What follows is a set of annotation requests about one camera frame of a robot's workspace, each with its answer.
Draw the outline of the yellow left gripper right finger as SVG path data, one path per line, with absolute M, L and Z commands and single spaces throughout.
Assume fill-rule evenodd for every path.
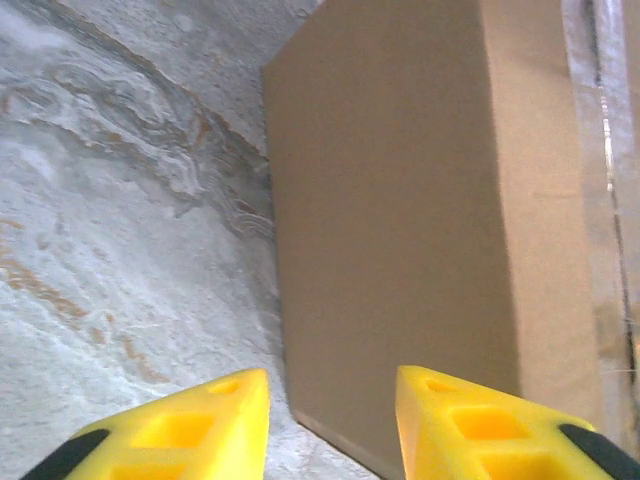
M 583 419 L 420 366 L 398 368 L 405 480 L 640 480 Z

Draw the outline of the brown cardboard express box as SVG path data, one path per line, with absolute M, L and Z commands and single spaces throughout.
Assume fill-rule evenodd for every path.
M 324 0 L 264 80 L 295 419 L 405 480 L 409 365 L 612 441 L 561 0 Z

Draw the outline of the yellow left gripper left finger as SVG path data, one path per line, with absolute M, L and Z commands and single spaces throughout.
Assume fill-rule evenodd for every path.
M 83 427 L 19 480 L 264 480 L 268 373 L 245 369 Z

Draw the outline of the clear packing tape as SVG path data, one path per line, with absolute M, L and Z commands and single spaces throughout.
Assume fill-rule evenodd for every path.
M 603 432 L 640 459 L 640 0 L 561 0 L 582 149 Z

